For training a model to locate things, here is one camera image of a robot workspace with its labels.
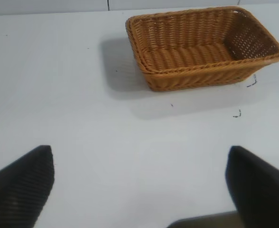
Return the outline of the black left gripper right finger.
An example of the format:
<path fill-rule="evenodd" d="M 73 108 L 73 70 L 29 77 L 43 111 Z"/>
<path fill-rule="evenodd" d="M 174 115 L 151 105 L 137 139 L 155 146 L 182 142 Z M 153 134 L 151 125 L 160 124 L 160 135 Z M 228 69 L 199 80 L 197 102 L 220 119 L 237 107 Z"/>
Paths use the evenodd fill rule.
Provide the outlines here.
<path fill-rule="evenodd" d="M 232 146 L 225 180 L 246 228 L 279 228 L 277 168 L 241 146 Z"/>

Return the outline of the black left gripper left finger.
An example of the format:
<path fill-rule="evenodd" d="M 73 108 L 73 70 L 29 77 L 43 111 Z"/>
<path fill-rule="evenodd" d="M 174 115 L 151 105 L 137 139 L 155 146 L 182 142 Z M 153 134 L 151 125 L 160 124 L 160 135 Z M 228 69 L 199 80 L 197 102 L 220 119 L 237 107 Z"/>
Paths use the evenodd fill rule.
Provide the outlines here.
<path fill-rule="evenodd" d="M 54 181 L 49 145 L 40 145 L 1 169 L 0 228 L 34 227 Z"/>

